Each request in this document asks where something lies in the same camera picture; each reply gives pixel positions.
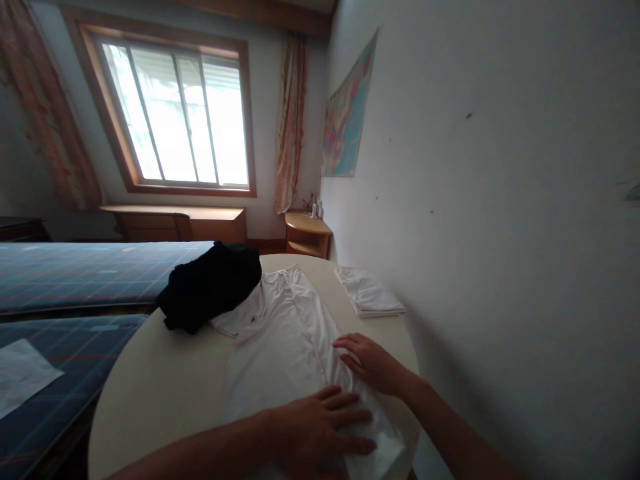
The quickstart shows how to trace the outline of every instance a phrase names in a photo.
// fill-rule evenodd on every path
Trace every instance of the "map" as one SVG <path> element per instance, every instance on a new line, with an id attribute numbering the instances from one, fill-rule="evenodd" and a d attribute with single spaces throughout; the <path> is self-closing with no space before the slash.
<path id="1" fill-rule="evenodd" d="M 321 169 L 324 177 L 352 177 L 355 173 L 377 35 L 327 102 Z"/>

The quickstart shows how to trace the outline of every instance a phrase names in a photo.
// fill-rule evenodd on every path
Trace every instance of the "beige table top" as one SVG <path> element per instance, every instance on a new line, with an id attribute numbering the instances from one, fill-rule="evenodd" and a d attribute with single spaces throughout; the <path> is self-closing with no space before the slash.
<path id="1" fill-rule="evenodd" d="M 264 255 L 265 272 L 299 264 L 331 312 L 340 332 L 362 332 L 414 372 L 409 334 L 398 317 L 360 319 L 333 269 L 333 262 L 306 255 Z M 191 336 L 165 328 L 156 310 L 126 345 L 100 396 L 89 442 L 89 479 L 100 480 L 144 455 L 218 425 L 225 362 L 233 340 L 204 325 Z M 379 395 L 402 430 L 411 456 L 419 425 L 395 398 Z M 399 473 L 406 479 L 409 470 Z"/>
<path id="2" fill-rule="evenodd" d="M 286 212 L 285 222 L 291 228 L 318 235 L 330 235 L 332 232 L 320 219 L 312 219 L 301 212 Z"/>
<path id="3" fill-rule="evenodd" d="M 184 213 L 191 220 L 235 220 L 244 208 L 186 207 L 183 205 L 103 205 L 100 210 L 112 213 Z"/>

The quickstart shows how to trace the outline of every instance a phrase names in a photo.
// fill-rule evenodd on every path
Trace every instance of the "plaid bedspread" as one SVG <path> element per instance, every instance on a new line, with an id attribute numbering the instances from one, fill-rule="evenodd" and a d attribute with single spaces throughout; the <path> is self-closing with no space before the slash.
<path id="1" fill-rule="evenodd" d="M 146 315 L 0 324 L 0 347 L 26 338 L 65 374 L 0 419 L 0 478 L 24 478 L 99 394 Z"/>
<path id="2" fill-rule="evenodd" d="M 152 303 L 213 242 L 0 243 L 0 315 Z"/>

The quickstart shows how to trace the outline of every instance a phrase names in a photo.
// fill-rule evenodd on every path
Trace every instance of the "finger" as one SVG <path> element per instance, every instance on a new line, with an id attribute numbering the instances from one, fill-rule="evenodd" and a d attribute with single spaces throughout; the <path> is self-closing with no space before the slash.
<path id="1" fill-rule="evenodd" d="M 364 409 L 342 409 L 331 413 L 331 423 L 337 429 L 354 423 L 369 423 L 371 418 L 371 412 Z"/>
<path id="2" fill-rule="evenodd" d="M 362 377 L 366 372 L 362 365 L 360 365 L 356 360 L 350 355 L 340 355 L 340 360 L 342 360 L 346 366 L 348 366 L 349 370 L 354 372 L 356 375 Z"/>
<path id="3" fill-rule="evenodd" d="M 336 433 L 334 445 L 337 449 L 336 453 L 368 455 L 375 450 L 375 442 L 373 440 L 347 435 L 346 433 Z"/>
<path id="4" fill-rule="evenodd" d="M 342 340 L 336 340 L 335 342 L 333 342 L 333 348 L 344 348 L 346 350 L 349 350 L 351 353 L 355 353 L 357 355 L 360 349 L 360 345 L 358 345 L 353 340 L 342 339 Z"/>
<path id="5" fill-rule="evenodd" d="M 334 395 L 324 400 L 323 404 L 328 410 L 336 410 L 346 407 L 360 398 L 358 392 L 343 393 L 342 395 Z"/>
<path id="6" fill-rule="evenodd" d="M 316 393 L 315 397 L 319 400 L 325 400 L 329 397 L 334 396 L 336 393 L 340 393 L 341 390 L 342 387 L 340 385 L 330 385 Z"/>
<path id="7" fill-rule="evenodd" d="M 352 336 L 352 340 L 356 343 L 366 343 L 368 341 L 373 342 L 373 340 L 371 340 L 369 337 L 364 336 L 362 333 L 353 333 Z"/>
<path id="8" fill-rule="evenodd" d="M 346 334 L 340 335 L 338 338 L 336 338 L 336 341 L 338 341 L 338 340 L 351 340 L 352 342 L 358 343 L 360 340 L 358 339 L 358 337 L 356 335 L 358 335 L 358 334 L 357 333 L 346 333 Z"/>

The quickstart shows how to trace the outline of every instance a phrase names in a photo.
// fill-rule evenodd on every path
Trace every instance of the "curtain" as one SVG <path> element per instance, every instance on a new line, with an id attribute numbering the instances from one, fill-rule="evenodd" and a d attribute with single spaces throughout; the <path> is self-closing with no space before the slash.
<path id="1" fill-rule="evenodd" d="M 290 33 L 282 61 L 278 158 L 275 178 L 275 212 L 284 213 L 297 194 L 300 151 L 304 137 L 307 92 L 307 38 Z"/>
<path id="2" fill-rule="evenodd" d="M 66 209 L 100 206 L 102 193 L 44 42 L 22 0 L 0 0 L 0 78 L 28 119 L 27 138 Z"/>

